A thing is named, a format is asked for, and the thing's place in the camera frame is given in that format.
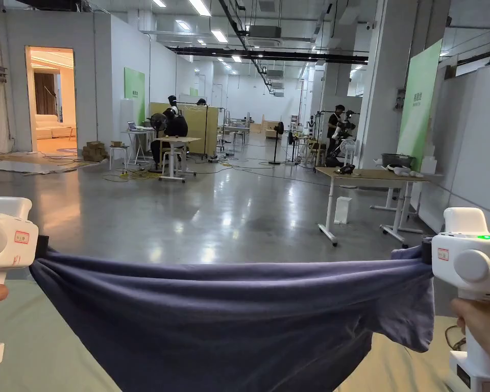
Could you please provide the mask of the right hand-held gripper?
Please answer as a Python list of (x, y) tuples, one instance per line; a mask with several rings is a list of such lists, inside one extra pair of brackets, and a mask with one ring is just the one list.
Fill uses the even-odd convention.
[[(430, 241), (432, 271), (458, 289), (465, 300), (490, 302), (490, 233), (479, 208), (451, 207), (444, 211), (445, 230)], [(490, 357), (465, 330), (465, 351), (451, 350), (451, 391), (490, 391)]]

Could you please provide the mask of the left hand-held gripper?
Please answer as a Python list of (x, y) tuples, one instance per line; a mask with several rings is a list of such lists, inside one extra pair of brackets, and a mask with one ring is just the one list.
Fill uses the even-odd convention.
[(48, 237), (29, 220), (32, 201), (0, 197), (0, 284), (12, 269), (25, 268), (48, 250)]

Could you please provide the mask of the person's right hand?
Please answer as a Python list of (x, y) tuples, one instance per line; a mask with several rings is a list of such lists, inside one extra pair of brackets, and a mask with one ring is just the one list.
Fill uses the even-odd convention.
[(490, 302), (456, 298), (451, 301), (457, 325), (466, 335), (471, 332), (476, 342), (490, 357)]

